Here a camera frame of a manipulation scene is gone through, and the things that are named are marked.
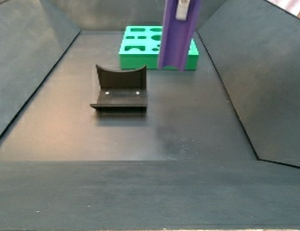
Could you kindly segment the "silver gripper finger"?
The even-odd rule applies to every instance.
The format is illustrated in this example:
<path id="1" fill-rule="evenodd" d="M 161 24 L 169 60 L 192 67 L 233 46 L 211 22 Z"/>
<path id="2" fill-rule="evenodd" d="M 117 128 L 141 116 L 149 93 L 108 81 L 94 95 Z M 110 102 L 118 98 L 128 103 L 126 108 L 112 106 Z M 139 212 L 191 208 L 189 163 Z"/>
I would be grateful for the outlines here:
<path id="1" fill-rule="evenodd" d="M 188 12 L 191 7 L 191 0 L 179 0 L 176 19 L 185 21 L 188 18 Z"/>

